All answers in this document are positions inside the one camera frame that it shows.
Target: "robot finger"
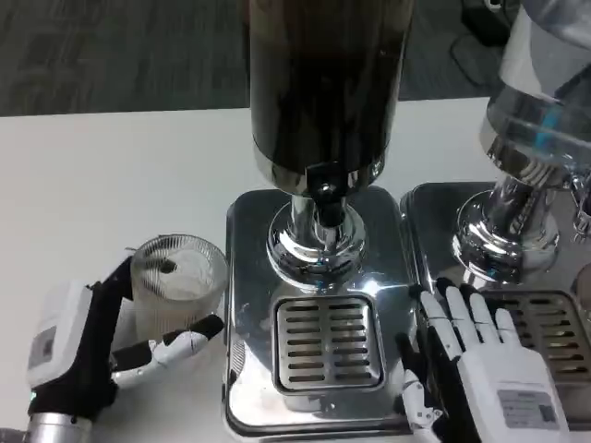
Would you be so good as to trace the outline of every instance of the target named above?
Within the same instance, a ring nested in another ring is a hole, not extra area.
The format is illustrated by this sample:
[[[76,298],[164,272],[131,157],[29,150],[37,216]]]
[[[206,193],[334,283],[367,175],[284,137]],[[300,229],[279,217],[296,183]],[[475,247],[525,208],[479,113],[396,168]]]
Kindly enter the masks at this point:
[[[421,353],[415,351],[408,335],[400,333],[395,339],[398,353],[403,362],[404,371],[412,371],[418,378],[418,381],[425,385],[428,374],[427,359]]]
[[[420,295],[420,301],[427,315],[428,325],[437,332],[448,358],[453,360],[460,356],[462,354],[460,342],[455,335],[452,323],[443,312],[443,308],[435,296],[424,291]]]
[[[515,329],[509,311],[507,309],[497,309],[495,319],[497,320],[497,329],[499,330],[502,342],[514,346],[521,346],[519,334],[517,333],[517,329]]]
[[[423,384],[411,370],[404,371],[403,402],[406,419],[411,429],[431,429],[433,424],[442,416],[439,409],[426,405],[426,395]]]
[[[476,327],[458,288],[450,280],[445,278],[438,279],[436,285],[440,294],[447,299],[453,326],[457,329],[464,348],[468,350],[480,344]]]
[[[501,343],[499,333],[492,321],[484,297],[479,293],[470,295],[470,307],[472,308],[472,317],[474,318],[476,329],[480,333],[482,341],[484,343]]]

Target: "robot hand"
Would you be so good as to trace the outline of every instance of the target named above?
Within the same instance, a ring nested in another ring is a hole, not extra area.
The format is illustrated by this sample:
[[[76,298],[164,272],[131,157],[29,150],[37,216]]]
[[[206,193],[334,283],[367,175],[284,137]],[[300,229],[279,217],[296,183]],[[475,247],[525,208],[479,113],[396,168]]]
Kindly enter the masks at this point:
[[[397,337],[402,399],[417,441],[569,442],[546,363],[521,345],[510,313],[498,309],[493,320],[473,287],[458,289],[447,279],[436,286],[442,304],[420,287],[413,290],[426,322],[417,333],[420,352],[406,335]]]
[[[210,315],[188,329],[112,352],[119,311],[132,299],[127,257],[105,281],[71,281],[50,291],[30,347],[28,381],[31,443],[86,441],[92,422],[120,388],[148,381],[198,353],[223,329]]]

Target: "white countertop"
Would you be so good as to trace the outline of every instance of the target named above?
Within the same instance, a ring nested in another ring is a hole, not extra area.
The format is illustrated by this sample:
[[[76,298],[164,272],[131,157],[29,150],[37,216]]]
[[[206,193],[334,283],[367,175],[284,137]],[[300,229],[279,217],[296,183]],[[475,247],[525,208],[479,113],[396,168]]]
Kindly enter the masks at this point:
[[[400,199],[424,182],[494,180],[500,173],[477,140],[486,103],[400,103],[378,185]],[[254,163],[248,110],[2,118],[0,138],[0,427],[24,429],[25,367],[49,287],[96,281],[122,248],[159,233],[193,233],[224,249],[228,207],[270,186]],[[94,441],[233,441],[222,372],[217,340],[165,381],[120,395]]]

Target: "clear plastic container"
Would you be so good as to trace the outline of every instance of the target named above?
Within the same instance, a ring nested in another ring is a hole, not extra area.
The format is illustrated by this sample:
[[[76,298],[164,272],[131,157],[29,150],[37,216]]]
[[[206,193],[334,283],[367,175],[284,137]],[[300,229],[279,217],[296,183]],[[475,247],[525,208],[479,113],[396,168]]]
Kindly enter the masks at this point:
[[[131,260],[136,324],[140,340],[188,328],[214,311],[228,283],[222,251],[191,235],[161,235]]]
[[[485,126],[494,136],[545,163],[591,167],[590,48],[550,34],[522,8],[505,50],[501,80]]]

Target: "label sticker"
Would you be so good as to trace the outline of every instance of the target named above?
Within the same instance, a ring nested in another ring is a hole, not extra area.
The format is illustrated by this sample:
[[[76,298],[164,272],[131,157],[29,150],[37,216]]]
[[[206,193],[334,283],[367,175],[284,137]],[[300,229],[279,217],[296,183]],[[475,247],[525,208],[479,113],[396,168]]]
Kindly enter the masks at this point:
[[[499,390],[505,424],[511,429],[559,429],[552,398],[547,392]]]

